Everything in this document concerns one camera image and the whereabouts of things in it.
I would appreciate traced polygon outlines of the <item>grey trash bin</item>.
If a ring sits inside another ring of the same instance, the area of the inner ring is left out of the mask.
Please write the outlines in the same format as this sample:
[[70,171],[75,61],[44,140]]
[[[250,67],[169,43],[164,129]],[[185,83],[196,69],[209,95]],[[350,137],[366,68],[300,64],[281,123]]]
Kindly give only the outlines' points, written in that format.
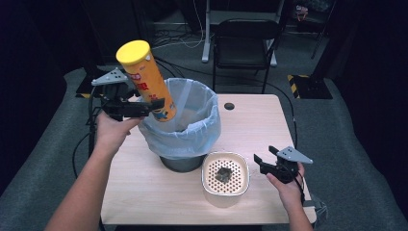
[[205,159],[205,155],[191,157],[191,158],[178,159],[178,160],[167,159],[165,157],[160,158],[161,162],[163,163],[165,167],[175,172],[193,171],[201,167],[204,159]]

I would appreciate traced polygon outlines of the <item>black folding chair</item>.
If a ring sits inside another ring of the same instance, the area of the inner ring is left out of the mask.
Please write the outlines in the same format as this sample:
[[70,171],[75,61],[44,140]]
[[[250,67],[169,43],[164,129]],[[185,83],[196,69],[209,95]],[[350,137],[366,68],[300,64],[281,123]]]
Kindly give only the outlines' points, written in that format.
[[263,70],[261,93],[264,93],[274,43],[280,33],[280,25],[270,19],[232,18],[220,22],[214,35],[212,89],[216,89],[218,68]]

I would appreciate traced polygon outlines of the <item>person's right hand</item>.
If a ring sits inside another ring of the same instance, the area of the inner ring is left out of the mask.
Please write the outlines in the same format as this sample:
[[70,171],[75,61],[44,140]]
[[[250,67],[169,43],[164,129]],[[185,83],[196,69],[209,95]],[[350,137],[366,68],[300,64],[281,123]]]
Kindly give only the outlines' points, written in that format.
[[298,163],[297,166],[298,174],[295,179],[288,184],[280,182],[271,173],[267,174],[268,181],[278,190],[279,197],[285,210],[289,215],[294,215],[295,217],[299,217],[300,213],[304,212],[301,196],[305,169],[301,163]]

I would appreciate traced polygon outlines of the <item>pale blue bin bag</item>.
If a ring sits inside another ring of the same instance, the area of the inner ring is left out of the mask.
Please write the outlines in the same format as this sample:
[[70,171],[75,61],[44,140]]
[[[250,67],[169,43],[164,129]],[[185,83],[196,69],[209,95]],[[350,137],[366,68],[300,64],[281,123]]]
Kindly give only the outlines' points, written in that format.
[[221,132],[217,95],[191,79],[169,78],[165,83],[177,114],[166,122],[150,115],[139,124],[149,149],[170,160],[207,154]]

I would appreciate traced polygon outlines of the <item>white strainer basket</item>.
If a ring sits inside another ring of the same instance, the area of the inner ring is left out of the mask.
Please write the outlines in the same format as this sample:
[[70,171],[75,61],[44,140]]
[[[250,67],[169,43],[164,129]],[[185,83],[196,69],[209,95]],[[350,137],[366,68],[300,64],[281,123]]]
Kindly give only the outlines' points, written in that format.
[[[226,184],[217,181],[217,171],[221,167],[233,170]],[[204,159],[201,169],[201,182],[207,201],[218,208],[228,208],[237,204],[249,188],[249,167],[246,159],[233,152],[214,152]]]

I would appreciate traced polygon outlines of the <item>person's left hand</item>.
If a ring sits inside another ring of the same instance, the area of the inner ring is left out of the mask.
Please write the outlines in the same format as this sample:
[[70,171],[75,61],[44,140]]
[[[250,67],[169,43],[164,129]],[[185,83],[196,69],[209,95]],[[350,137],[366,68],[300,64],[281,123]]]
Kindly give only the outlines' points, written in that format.
[[130,131],[141,121],[141,117],[131,117],[123,121],[117,121],[102,112],[97,117],[96,144],[94,149],[103,153],[116,153],[130,134]]

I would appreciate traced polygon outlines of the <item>yellow chip can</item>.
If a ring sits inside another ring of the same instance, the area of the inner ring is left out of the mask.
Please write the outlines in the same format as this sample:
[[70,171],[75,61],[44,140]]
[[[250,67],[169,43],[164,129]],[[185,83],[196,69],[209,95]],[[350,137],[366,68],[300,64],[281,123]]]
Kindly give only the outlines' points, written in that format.
[[123,44],[115,54],[145,102],[164,99],[164,105],[153,111],[161,122],[173,119],[177,108],[165,80],[157,67],[150,45],[145,40],[133,40]]

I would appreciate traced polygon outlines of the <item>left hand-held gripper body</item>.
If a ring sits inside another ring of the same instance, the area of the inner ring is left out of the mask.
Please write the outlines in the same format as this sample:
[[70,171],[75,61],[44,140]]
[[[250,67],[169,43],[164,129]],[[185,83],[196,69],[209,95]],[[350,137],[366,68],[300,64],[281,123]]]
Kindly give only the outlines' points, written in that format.
[[125,117],[144,117],[150,113],[149,103],[131,101],[135,89],[130,84],[128,76],[117,67],[91,81],[93,87],[102,90],[102,110],[118,121]]

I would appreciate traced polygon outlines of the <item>black yellow striped stand base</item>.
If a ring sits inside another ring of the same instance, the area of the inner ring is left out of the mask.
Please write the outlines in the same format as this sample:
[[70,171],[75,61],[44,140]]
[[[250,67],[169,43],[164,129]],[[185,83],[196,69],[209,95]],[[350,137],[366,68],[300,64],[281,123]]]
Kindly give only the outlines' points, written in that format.
[[289,75],[288,81],[296,99],[332,99],[323,80],[314,80],[308,75]]
[[79,87],[77,88],[75,96],[79,98],[89,98],[93,88],[91,81],[101,77],[104,74],[106,74],[106,71],[100,69],[97,69],[93,73],[87,72],[86,76],[84,77]]

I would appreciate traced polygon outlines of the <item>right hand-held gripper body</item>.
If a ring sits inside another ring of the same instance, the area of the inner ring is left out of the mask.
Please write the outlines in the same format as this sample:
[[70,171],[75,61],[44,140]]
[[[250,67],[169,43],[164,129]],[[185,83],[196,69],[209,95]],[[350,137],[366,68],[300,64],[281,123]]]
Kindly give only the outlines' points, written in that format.
[[276,164],[269,164],[269,173],[279,181],[288,184],[294,180],[298,174],[298,163],[312,164],[313,160],[305,156],[294,147],[288,146],[277,153]]

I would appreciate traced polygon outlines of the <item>grey table clamp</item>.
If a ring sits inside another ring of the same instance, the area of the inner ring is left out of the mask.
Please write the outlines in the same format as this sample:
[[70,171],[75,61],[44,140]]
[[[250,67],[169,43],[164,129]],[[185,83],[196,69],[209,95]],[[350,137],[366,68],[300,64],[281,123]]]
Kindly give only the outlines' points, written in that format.
[[326,204],[316,195],[311,194],[311,199],[303,203],[304,207],[314,207],[317,215],[316,220],[312,223],[314,228],[321,226],[327,221],[328,209]]

